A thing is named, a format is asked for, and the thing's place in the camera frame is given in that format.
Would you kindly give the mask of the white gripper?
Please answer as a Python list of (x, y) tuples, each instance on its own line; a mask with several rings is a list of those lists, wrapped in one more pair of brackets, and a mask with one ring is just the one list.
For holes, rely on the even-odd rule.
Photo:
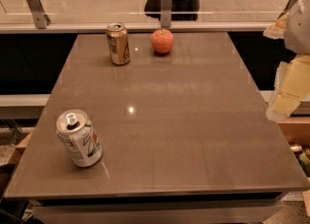
[(268, 26), (263, 35), (283, 39), (285, 47), (298, 54), (290, 63), (277, 68), (274, 90), (265, 115), (271, 121), (289, 117), (310, 94), (310, 0), (297, 0), (287, 14)]

